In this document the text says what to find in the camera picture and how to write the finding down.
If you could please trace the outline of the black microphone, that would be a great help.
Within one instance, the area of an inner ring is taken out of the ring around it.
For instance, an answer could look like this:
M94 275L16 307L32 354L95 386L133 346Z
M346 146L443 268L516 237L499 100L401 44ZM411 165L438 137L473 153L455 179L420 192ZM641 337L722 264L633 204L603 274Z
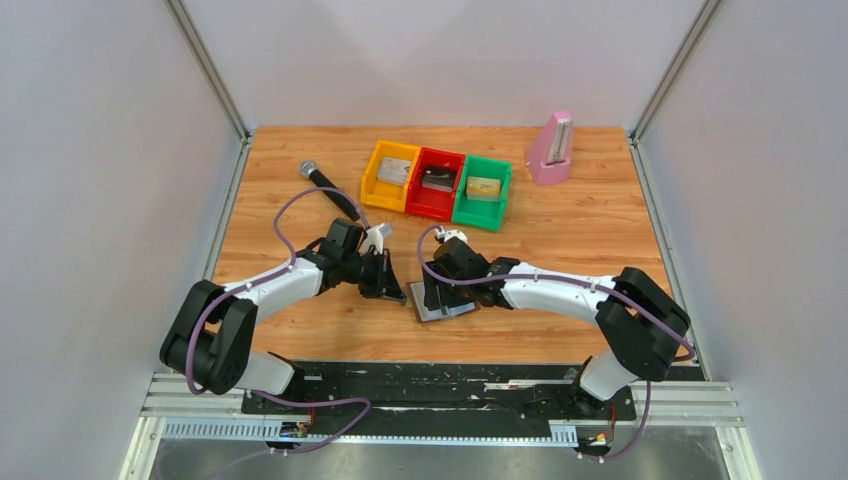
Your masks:
M321 192L350 220L360 221L364 219L355 203L319 170L316 162L312 160L302 162L299 171L302 177L321 188Z

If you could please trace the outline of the silver card in yellow bin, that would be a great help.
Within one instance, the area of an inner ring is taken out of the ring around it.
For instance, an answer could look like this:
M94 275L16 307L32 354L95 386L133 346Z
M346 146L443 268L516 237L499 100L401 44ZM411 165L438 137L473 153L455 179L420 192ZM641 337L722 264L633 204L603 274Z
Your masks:
M411 168L411 160L384 156L378 164L377 179L387 184L403 187L408 180Z

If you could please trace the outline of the pink metronome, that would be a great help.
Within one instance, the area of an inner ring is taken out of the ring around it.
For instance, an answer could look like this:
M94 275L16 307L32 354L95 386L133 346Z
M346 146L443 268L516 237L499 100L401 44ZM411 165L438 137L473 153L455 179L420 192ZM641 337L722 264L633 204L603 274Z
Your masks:
M547 120L525 156L525 165L536 185L556 185L570 177L573 133L568 111L556 112Z

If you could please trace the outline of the yellow plastic bin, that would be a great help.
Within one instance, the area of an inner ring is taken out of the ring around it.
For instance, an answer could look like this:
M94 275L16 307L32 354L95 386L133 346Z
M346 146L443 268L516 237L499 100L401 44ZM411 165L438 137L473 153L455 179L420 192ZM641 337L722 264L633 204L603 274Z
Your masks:
M378 140L360 182L360 203L387 210L404 212L412 173L418 164L421 147L388 140ZM400 184L378 178L385 157L407 161L410 166Z

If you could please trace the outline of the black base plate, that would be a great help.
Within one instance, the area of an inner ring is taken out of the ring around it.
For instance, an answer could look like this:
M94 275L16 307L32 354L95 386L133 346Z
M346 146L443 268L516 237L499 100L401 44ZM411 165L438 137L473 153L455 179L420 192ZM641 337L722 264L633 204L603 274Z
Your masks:
M542 438L550 421L631 421L636 409L629 389L599 403L572 380L575 364L471 364L390 362L299 362L300 372L285 399L351 405L324 406L310 432L337 432L362 409L371 410L352 435L402 437Z

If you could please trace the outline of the black card in red bin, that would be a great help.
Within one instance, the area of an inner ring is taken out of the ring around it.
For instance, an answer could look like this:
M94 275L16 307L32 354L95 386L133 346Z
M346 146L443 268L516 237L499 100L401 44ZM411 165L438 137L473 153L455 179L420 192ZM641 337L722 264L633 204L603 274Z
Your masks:
M452 168L428 165L421 176L421 186L426 189L451 193L457 179L457 171Z

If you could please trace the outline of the gold card in green bin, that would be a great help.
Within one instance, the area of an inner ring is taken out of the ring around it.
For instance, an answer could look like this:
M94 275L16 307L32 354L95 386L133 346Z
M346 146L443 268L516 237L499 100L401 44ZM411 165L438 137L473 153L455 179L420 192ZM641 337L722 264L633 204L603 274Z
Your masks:
M466 179L465 195L469 200L497 202L501 191L502 182L497 178L469 176Z

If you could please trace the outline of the red plastic bin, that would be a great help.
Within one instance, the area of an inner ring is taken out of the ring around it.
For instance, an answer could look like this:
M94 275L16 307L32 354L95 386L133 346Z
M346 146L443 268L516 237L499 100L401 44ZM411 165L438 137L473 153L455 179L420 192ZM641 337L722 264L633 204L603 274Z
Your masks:
M465 159L464 154L422 147L409 176L404 212L450 221ZM429 172L446 173L447 182L437 184L436 188L426 186L425 177Z

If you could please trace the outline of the green plastic bin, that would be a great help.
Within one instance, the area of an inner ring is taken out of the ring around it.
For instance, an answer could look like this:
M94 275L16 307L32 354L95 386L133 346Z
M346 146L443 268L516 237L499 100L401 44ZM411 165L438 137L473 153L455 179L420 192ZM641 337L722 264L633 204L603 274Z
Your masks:
M461 168L451 220L489 231L499 231L505 215L513 168L509 162L468 155ZM466 192L468 179L499 180L500 191L492 201L471 199Z

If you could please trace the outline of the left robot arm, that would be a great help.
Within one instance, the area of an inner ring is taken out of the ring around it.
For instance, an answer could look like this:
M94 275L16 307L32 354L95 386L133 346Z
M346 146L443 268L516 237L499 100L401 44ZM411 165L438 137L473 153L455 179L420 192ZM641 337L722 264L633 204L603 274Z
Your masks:
M296 252L290 264L252 278L218 285L200 280L188 290L160 347L165 366L192 377L192 385L221 395L234 388L259 390L283 413L298 411L306 386L282 357L253 350L260 322L296 302L342 283L366 299L404 303L385 245L387 223L365 227L335 219L327 233Z

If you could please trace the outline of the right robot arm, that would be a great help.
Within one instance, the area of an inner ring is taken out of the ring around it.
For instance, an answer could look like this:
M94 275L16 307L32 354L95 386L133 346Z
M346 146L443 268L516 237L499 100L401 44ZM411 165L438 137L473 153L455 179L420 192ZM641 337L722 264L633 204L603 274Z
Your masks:
M589 357L571 390L571 403L596 417L622 388L636 381L662 382L672 365L689 360L686 311L644 271L581 276L536 267L512 257L486 260L462 238L443 239L431 261L420 262L426 279L481 307L538 310L596 327L606 350Z

